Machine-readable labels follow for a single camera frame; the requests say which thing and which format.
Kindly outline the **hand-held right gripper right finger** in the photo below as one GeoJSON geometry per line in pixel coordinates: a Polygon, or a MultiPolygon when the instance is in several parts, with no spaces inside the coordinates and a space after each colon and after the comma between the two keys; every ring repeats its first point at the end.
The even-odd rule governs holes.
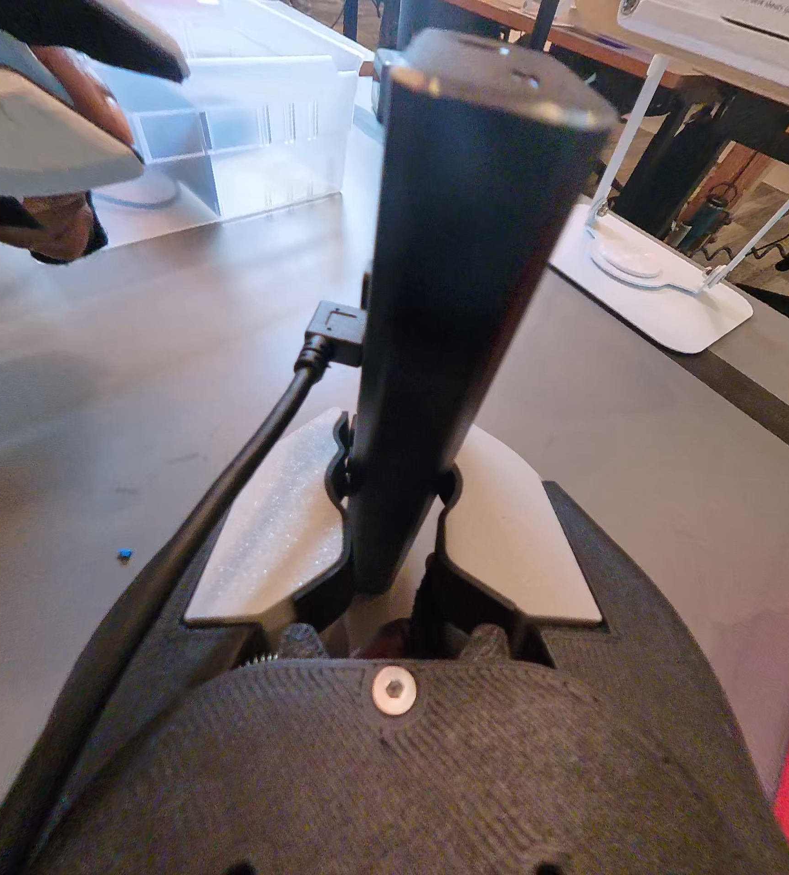
{"type": "Polygon", "coordinates": [[[432,596],[445,623],[464,633],[495,625],[512,644],[533,625],[603,625],[544,482],[520,454],[472,425],[440,500],[432,596]]]}

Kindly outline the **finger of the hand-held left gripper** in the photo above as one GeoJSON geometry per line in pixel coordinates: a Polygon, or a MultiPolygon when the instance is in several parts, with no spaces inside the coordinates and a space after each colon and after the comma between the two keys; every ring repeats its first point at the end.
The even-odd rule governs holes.
{"type": "Polygon", "coordinates": [[[0,30],[0,196],[87,191],[143,171],[130,145],[81,115],[31,50],[0,30]]]}
{"type": "Polygon", "coordinates": [[[170,82],[188,63],[175,38],[125,2],[0,1],[0,31],[29,47],[61,47],[170,82]]]}

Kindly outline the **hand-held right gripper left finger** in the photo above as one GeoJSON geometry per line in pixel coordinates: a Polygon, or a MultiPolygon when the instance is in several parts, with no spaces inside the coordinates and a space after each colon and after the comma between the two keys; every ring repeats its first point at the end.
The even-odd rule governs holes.
{"type": "Polygon", "coordinates": [[[344,553],[342,500],[329,471],[344,410],[330,408],[281,437],[229,509],[185,609],[192,628],[297,622],[295,599],[344,553]]]}

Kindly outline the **black usb hub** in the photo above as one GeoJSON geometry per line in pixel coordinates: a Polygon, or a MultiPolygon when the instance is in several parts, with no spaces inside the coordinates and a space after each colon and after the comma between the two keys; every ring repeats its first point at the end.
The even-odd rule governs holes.
{"type": "Polygon", "coordinates": [[[362,595],[394,583],[619,122],[543,52],[428,28],[403,57],[350,452],[362,595]]]}

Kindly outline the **person's left hand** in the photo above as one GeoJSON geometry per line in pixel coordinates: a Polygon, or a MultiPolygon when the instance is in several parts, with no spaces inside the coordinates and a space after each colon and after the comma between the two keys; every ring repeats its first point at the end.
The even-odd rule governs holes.
{"type": "MultiPolygon", "coordinates": [[[[76,110],[97,127],[106,130],[110,135],[131,147],[134,138],[126,116],[122,113],[114,96],[87,69],[82,61],[77,60],[71,51],[61,47],[33,46],[33,55],[61,83],[66,93],[71,97],[76,110]]],[[[88,191],[65,194],[78,194],[80,206],[85,204],[84,195],[88,191]]],[[[22,205],[29,212],[29,198],[22,200],[22,205]]],[[[32,246],[30,232],[38,229],[0,225],[0,242],[29,251],[32,246]]]]}

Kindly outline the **clear plastic container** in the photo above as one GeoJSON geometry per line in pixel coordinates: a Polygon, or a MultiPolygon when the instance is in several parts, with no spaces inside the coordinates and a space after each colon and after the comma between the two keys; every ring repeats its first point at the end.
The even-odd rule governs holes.
{"type": "Polygon", "coordinates": [[[111,247],[341,190],[370,52],[282,2],[133,2],[174,38],[183,84],[88,60],[122,108],[143,176],[94,191],[111,247]]]}

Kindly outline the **black tape strip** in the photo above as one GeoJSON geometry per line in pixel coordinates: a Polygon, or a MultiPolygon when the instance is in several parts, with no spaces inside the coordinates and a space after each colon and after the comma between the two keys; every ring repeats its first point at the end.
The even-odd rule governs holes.
{"type": "Polygon", "coordinates": [[[710,350],[664,354],[703,385],[789,446],[789,404],[710,350]]]}

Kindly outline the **white document stand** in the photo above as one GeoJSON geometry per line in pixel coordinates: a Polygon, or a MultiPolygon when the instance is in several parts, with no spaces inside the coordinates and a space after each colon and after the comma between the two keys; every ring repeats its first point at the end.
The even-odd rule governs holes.
{"type": "Polygon", "coordinates": [[[621,166],[663,73],[674,57],[692,55],[789,89],[789,38],[722,17],[720,2],[622,2],[617,20],[632,36],[661,45],[627,115],[591,203],[575,206],[552,266],[637,328],[677,353],[697,354],[752,314],[724,278],[733,266],[703,272],[607,207],[621,166]]]}

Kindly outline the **teal water bottle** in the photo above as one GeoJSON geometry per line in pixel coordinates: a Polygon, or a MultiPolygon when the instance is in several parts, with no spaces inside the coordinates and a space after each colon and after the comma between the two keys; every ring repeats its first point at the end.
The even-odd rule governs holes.
{"type": "Polygon", "coordinates": [[[711,187],[693,213],[672,226],[666,244],[690,257],[730,221],[729,205],[738,194],[731,181],[711,187]]]}

